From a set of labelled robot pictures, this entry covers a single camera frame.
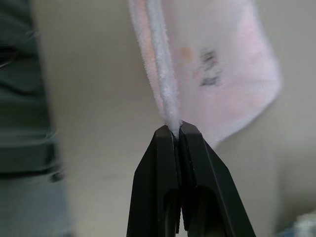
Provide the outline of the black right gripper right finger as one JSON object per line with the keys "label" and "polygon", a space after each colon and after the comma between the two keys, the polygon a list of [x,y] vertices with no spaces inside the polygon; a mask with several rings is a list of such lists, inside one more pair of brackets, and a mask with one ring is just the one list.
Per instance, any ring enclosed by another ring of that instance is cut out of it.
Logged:
{"label": "black right gripper right finger", "polygon": [[253,237],[232,176],[196,126],[179,130],[182,215],[190,237]]}

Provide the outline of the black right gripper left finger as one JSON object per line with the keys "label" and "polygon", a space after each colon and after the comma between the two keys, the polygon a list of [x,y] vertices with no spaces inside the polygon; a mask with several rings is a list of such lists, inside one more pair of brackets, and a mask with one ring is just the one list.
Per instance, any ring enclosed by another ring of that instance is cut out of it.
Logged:
{"label": "black right gripper left finger", "polygon": [[133,178],[128,237],[174,237],[179,233],[180,189],[173,135],[154,132]]}

